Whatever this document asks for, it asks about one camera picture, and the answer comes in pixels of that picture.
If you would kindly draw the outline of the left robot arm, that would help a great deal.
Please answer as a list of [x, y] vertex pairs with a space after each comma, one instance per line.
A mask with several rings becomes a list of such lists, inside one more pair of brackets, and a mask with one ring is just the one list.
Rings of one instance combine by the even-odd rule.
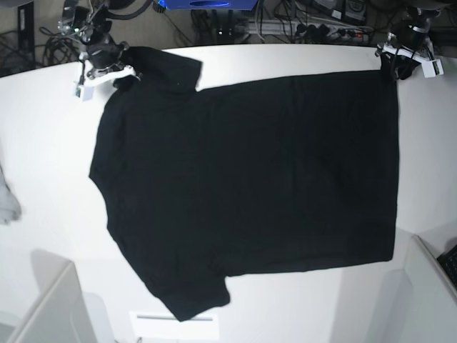
[[394, 24], [375, 55], [381, 59], [381, 71], [390, 81], [409, 78], [421, 67], [426, 78], [444, 74], [441, 60], [436, 57], [429, 36], [432, 20], [456, 5], [455, 1], [404, 1], [406, 17]]

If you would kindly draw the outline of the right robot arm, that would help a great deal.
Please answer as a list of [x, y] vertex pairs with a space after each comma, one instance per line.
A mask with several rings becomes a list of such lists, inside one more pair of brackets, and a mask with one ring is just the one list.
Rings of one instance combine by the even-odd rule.
[[135, 69], [124, 62], [123, 55], [129, 45], [116, 43], [110, 35], [113, 20], [128, 21], [143, 14], [152, 4], [145, 1], [135, 12], [116, 14], [115, 9], [130, 6], [131, 1], [88, 1], [81, 6], [78, 1], [65, 1], [58, 22], [58, 36], [74, 39], [79, 45], [78, 61], [81, 73], [76, 81], [76, 90], [82, 92], [99, 84], [133, 77], [140, 79]]

